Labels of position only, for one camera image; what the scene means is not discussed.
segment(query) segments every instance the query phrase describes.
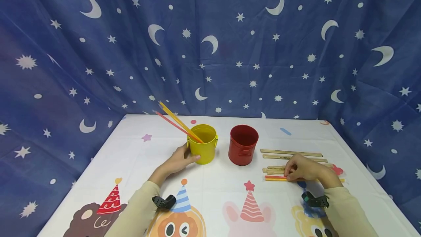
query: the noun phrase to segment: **starry fabric backdrop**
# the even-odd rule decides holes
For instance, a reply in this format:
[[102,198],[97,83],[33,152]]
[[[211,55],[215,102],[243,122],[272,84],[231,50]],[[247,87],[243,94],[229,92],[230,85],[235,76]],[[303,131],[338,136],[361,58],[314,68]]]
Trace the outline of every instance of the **starry fabric backdrop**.
[[36,236],[124,115],[158,101],[179,115],[328,120],[421,231],[421,0],[0,9],[4,236]]

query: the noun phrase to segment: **right hand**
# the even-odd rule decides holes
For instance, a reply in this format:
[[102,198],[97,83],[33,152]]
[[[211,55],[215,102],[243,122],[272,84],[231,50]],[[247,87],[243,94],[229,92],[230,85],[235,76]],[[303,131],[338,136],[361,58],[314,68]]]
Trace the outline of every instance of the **right hand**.
[[317,163],[307,157],[294,155],[285,166],[284,176],[286,176],[289,181],[298,178],[315,180],[319,178],[322,171],[326,169],[329,170],[325,165]]

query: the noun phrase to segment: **pink star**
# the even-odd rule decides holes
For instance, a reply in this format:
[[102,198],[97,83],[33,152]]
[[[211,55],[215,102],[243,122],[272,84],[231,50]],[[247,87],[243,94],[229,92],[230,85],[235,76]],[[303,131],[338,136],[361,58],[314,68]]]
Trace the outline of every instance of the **pink star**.
[[144,137],[142,137],[143,142],[150,141],[151,137],[152,137],[152,135],[148,135],[148,134],[144,135]]
[[254,184],[252,182],[248,181],[247,183],[244,183],[247,191],[254,191]]

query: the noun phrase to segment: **blue striped party hat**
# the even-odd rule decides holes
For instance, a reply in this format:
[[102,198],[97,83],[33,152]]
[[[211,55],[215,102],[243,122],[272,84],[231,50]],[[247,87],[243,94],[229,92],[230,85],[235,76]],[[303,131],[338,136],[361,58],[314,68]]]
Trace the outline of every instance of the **blue striped party hat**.
[[182,180],[182,187],[180,191],[178,191],[177,196],[175,197],[177,199],[177,202],[175,205],[171,208],[172,212],[188,212],[191,211],[190,206],[190,200],[189,196],[187,195],[186,191],[186,184],[187,180]]

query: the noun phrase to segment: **pink party hat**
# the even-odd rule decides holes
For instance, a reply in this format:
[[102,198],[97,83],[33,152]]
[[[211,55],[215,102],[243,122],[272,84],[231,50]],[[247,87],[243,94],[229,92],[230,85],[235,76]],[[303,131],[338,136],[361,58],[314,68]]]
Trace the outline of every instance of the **pink party hat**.
[[240,217],[245,221],[261,222],[264,221],[264,217],[260,208],[253,196],[254,184],[250,181],[244,183],[246,190],[248,191],[246,200],[244,201],[243,210],[241,211]]

